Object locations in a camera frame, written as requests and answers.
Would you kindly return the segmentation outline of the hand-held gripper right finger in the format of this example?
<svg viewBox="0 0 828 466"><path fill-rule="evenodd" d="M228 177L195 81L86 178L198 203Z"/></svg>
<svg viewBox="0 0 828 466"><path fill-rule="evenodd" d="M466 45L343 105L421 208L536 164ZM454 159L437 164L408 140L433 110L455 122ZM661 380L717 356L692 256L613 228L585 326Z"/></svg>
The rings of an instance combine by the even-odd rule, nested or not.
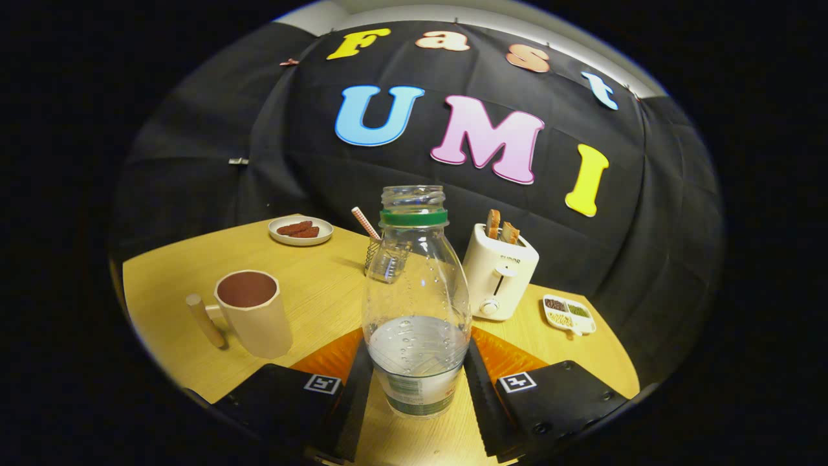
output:
<svg viewBox="0 0 828 466"><path fill-rule="evenodd" d="M478 327L471 335L468 389L485 452L500 463L559 454L629 404L576 362L548 364Z"/></svg>

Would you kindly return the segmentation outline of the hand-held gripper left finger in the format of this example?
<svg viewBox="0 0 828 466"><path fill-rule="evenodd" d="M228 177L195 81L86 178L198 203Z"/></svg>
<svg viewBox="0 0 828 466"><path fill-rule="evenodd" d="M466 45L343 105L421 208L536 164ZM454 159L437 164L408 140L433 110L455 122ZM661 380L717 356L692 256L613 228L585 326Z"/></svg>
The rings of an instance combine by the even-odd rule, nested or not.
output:
<svg viewBox="0 0 828 466"><path fill-rule="evenodd" d="M210 410L266 445L306 458L353 461L372 374L357 328L289 368L262 365Z"/></svg>

